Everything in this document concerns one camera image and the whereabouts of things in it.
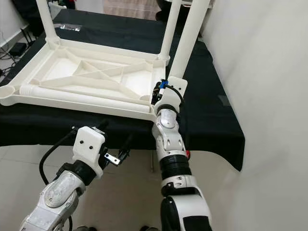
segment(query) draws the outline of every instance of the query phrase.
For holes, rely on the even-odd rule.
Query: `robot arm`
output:
[[[185,92],[185,80],[169,77],[174,88]],[[165,93],[173,94],[164,99]],[[156,122],[152,134],[162,174],[161,203],[162,231],[212,231],[211,214],[205,198],[189,168],[188,157],[176,121],[179,98],[165,89],[155,104]]]
[[[108,163],[119,165],[121,159],[111,156],[103,146],[105,133],[89,127],[78,130],[73,147],[73,164],[65,163],[57,178],[40,193],[39,202],[23,221],[20,231],[61,231],[65,221],[73,214],[78,198],[94,178],[103,175]]]

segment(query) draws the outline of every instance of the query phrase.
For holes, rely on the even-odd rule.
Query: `black wire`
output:
[[[66,136],[64,136],[62,139],[60,139],[53,147],[51,147],[45,154],[44,156],[41,158],[40,162],[39,162],[39,174],[40,176],[42,177],[44,183],[47,185],[49,184],[47,178],[46,178],[46,175],[44,173],[44,163],[47,159],[47,157],[57,148],[60,146],[60,144],[65,141],[67,138],[69,138],[70,136],[76,134],[76,131],[77,129],[76,128],[73,128],[73,130],[71,130]],[[72,220],[72,217],[69,216],[68,217],[68,222],[69,222],[69,231],[72,231],[73,230],[73,220]]]
[[[185,147],[188,148],[188,145],[189,145],[189,132],[188,132],[188,115],[187,115],[187,110],[186,110],[186,107],[184,106],[184,99],[182,97],[182,95],[180,94],[180,92],[175,89],[173,86],[170,86],[170,85],[165,85],[166,88],[169,88],[171,90],[173,90],[180,98],[181,100],[181,105],[182,106],[182,109],[183,109],[183,112],[184,112],[184,117],[185,117]]]

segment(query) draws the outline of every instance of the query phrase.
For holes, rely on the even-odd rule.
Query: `black tablecloth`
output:
[[[112,15],[62,10],[54,23],[82,25],[81,30],[56,29],[59,37],[149,53],[159,53],[166,25],[162,22]],[[170,56],[174,57],[180,39],[177,28]],[[45,44],[42,35],[22,57],[0,85],[8,84]],[[188,87],[184,96],[189,121],[189,150],[211,151],[241,170],[244,135],[212,64],[205,44],[197,41],[184,78]],[[0,146],[18,144],[54,144],[72,126],[98,126],[107,119],[107,147],[119,148],[134,134],[133,149],[155,149],[151,134],[153,123],[125,117],[64,110],[17,103],[0,105]],[[185,120],[180,120],[184,131]],[[73,139],[65,145],[72,145]]]

